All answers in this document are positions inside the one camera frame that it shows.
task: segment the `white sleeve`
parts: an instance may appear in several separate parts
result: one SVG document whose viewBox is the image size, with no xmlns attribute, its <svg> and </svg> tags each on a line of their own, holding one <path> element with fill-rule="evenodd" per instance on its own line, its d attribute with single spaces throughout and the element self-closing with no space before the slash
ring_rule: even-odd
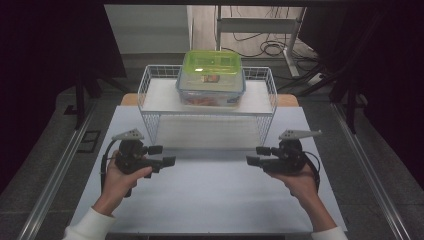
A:
<svg viewBox="0 0 424 240">
<path fill-rule="evenodd" d="M 64 240 L 104 240 L 115 221 L 90 208 L 77 225 L 65 229 Z"/>
<path fill-rule="evenodd" d="M 313 240 L 347 240 L 346 234 L 341 227 L 335 227 L 322 232 L 311 234 Z"/>
</svg>

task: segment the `person's left hand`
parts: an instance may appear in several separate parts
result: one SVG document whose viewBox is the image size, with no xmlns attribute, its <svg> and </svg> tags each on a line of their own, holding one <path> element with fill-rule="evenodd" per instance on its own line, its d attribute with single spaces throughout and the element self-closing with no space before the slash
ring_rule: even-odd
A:
<svg viewBox="0 0 424 240">
<path fill-rule="evenodd" d="M 137 180 L 149 175 L 152 167 L 142 168 L 132 174 L 122 173 L 115 165 L 115 157 L 118 151 L 113 153 L 106 173 L 103 192 L 93 205 L 93 209 L 103 215 L 111 216 L 112 212 L 119 206 L 128 190 L 137 186 Z"/>
</svg>

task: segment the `plastic container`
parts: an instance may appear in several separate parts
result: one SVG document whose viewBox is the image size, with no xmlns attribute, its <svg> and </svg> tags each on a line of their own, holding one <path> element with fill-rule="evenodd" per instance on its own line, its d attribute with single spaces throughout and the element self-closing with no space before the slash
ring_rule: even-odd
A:
<svg viewBox="0 0 424 240">
<path fill-rule="evenodd" d="M 185 105 L 236 107 L 246 90 L 240 56 L 227 51 L 189 51 L 176 88 Z"/>
</svg>

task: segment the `floor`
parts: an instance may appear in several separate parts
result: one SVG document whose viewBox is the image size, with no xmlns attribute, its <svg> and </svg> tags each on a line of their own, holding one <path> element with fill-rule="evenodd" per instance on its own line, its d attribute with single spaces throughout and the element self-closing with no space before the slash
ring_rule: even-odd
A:
<svg viewBox="0 0 424 240">
<path fill-rule="evenodd" d="M 213 8 L 204 9 L 206 14 L 213 16 Z M 211 39 L 212 37 L 199 37 L 198 39 Z M 237 45 L 237 41 L 228 43 L 229 47 L 237 48 L 238 51 L 246 51 L 244 54 L 254 54 L 256 47 L 263 39 L 256 43 L 250 43 L 254 47 Z M 209 48 L 211 43 L 197 46 Z M 296 49 L 302 54 L 313 52 L 300 41 Z M 183 56 L 180 54 L 140 54 L 122 56 L 128 77 L 117 79 L 120 83 L 136 91 L 143 69 L 148 64 L 181 64 Z M 314 66 L 314 62 L 302 63 L 305 69 Z M 244 66 L 267 66 L 270 67 L 275 77 L 275 84 L 280 88 L 279 93 L 295 93 L 300 89 L 313 84 L 309 79 L 295 81 L 290 78 L 287 66 L 281 56 L 271 58 L 264 55 L 260 58 L 243 58 Z M 39 229 L 36 229 L 35 239 L 60 239 L 64 228 L 69 224 L 75 208 L 78 204 L 82 191 L 85 188 L 94 160 L 100 151 L 101 143 L 108 129 L 114 109 L 120 104 L 124 93 L 99 80 L 103 93 L 99 99 L 87 101 L 87 109 L 92 109 L 92 118 L 87 126 L 87 131 L 94 135 L 98 133 L 97 144 L 93 141 L 82 141 L 78 144 L 78 150 L 72 158 L 63 180 L 57 187 L 57 194 L 48 211 L 41 218 Z M 323 159 L 325 169 L 330 177 L 330 183 L 339 203 L 342 215 L 347 224 L 349 239 L 396 239 L 387 222 L 388 215 L 382 210 L 381 203 L 370 187 L 367 175 L 364 174 L 362 165 L 355 155 L 355 151 L 349 142 L 348 136 L 342 130 L 342 124 L 335 114 L 333 105 L 328 100 L 328 85 L 306 97 L 298 98 L 300 106 L 305 111 L 311 129 L 321 129 L 326 137 L 316 138 L 315 142 Z M 68 105 L 75 104 L 75 91 L 68 89 L 57 97 L 57 107 L 49 125 L 43 135 L 34 146 L 21 170 L 10 183 L 9 187 L 0 196 L 0 239 L 16 239 L 31 216 L 34 206 L 42 194 L 44 186 L 49 181 L 63 153 L 67 150 L 70 139 L 75 134 L 74 126 L 76 118 L 72 115 L 64 115 Z M 366 157 L 371 162 L 378 180 L 388 194 L 394 209 L 403 219 L 403 223 L 410 234 L 410 239 L 424 239 L 424 192 L 414 181 L 405 166 L 396 156 L 384 139 L 375 131 L 362 113 L 362 109 L 356 110 L 355 124 L 356 137 L 363 147 Z M 308 239 L 308 235 L 288 235 L 285 239 Z M 109 235 L 107 239 L 140 239 L 136 236 Z M 150 239 L 171 239 L 166 237 L 150 237 Z M 241 239 L 240 237 L 188 237 L 184 239 Z M 247 239 L 284 239 L 283 236 L 252 237 Z"/>
</svg>

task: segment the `white wire basket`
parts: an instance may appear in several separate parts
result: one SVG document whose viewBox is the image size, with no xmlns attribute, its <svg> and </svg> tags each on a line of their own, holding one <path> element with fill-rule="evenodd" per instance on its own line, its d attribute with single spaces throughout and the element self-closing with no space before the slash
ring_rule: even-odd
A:
<svg viewBox="0 0 424 240">
<path fill-rule="evenodd" d="M 265 142 L 277 108 L 271 70 L 243 67 L 246 92 L 237 107 L 199 107 L 180 101 L 180 65 L 148 65 L 138 107 L 153 144 L 166 148 L 252 150 Z"/>
</svg>

